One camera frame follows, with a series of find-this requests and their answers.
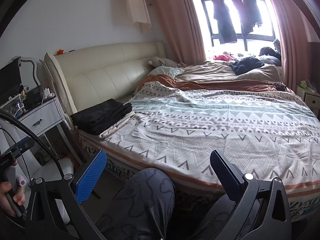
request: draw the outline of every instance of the curtain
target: curtain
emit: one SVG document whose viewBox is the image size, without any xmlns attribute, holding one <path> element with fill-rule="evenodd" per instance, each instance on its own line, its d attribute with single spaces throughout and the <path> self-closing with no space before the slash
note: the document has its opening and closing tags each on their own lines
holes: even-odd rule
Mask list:
<svg viewBox="0 0 320 240">
<path fill-rule="evenodd" d="M 153 0 L 164 35 L 177 62 L 206 60 L 199 21 L 192 0 Z"/>
<path fill-rule="evenodd" d="M 282 80 L 296 91 L 296 84 L 310 79 L 310 46 L 299 8 L 292 0 L 271 0 L 280 31 Z"/>
</svg>

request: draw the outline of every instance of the white nightstand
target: white nightstand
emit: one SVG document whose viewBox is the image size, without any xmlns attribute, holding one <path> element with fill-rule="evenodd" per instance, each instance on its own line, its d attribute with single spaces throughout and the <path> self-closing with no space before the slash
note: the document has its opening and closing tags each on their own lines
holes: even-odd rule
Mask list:
<svg viewBox="0 0 320 240">
<path fill-rule="evenodd" d="M 33 131 L 37 136 L 43 135 L 48 142 L 49 146 L 53 150 L 53 152 L 56 154 L 54 148 L 52 147 L 50 141 L 48 140 L 47 136 L 45 135 L 45 132 L 50 130 L 51 128 L 57 126 L 59 133 L 61 137 L 63 138 L 64 142 L 68 146 L 70 152 L 73 154 L 75 159 L 78 161 L 79 164 L 83 164 L 73 147 L 71 146 L 68 138 L 66 137 L 62 127 L 61 123 L 65 121 L 65 117 L 61 112 L 62 107 L 57 97 L 52 98 L 42 104 L 41 106 L 38 106 L 34 109 L 32 109 L 30 112 L 26 113 L 22 117 L 20 117 L 18 120 L 22 122 L 26 127 L 28 127 L 31 131 Z M 6 121 L 0 119 L 0 127 L 6 129 L 11 135 L 16 134 L 18 135 L 18 138 L 23 139 L 27 135 L 21 131 L 20 129 L 16 128 L 15 126 L 7 123 Z"/>
<path fill-rule="evenodd" d="M 306 103 L 307 106 L 309 106 L 316 117 L 318 117 L 320 109 L 320 94 L 313 93 L 297 85 L 296 95 L 301 97 L 301 99 Z"/>
</svg>

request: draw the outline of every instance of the white patterned bedspread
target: white patterned bedspread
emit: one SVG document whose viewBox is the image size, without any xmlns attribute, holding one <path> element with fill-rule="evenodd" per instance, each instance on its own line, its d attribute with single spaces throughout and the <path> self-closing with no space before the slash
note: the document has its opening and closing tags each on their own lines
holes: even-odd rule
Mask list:
<svg viewBox="0 0 320 240">
<path fill-rule="evenodd" d="M 298 96 L 183 92 L 150 82 L 130 102 L 136 115 L 128 124 L 103 141 L 84 132 L 81 140 L 135 170 L 159 168 L 178 187 L 202 195 L 222 191 L 209 162 L 220 149 L 243 173 L 280 177 L 292 220 L 318 207 L 320 123 Z"/>
</svg>

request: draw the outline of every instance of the dark gray pants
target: dark gray pants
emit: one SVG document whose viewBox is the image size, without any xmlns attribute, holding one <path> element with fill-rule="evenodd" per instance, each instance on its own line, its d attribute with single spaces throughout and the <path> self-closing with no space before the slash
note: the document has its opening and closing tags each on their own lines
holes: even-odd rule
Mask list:
<svg viewBox="0 0 320 240">
<path fill-rule="evenodd" d="M 107 240 L 166 240 L 174 208 L 174 189 L 174 184 L 162 171 L 154 168 L 142 170 L 115 195 L 96 226 Z M 211 239 L 236 203 L 224 195 L 216 204 L 193 235 L 186 239 Z M 252 212 L 243 235 L 249 230 L 254 216 Z"/>
</svg>

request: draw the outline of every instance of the black screen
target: black screen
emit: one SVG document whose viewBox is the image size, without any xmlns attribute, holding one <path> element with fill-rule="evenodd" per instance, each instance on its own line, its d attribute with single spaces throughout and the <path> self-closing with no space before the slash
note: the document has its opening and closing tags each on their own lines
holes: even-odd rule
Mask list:
<svg viewBox="0 0 320 240">
<path fill-rule="evenodd" d="M 19 59 L 16 58 L 0 69 L 0 105 L 7 102 L 9 97 L 15 97 L 19 93 L 21 85 Z"/>
</svg>

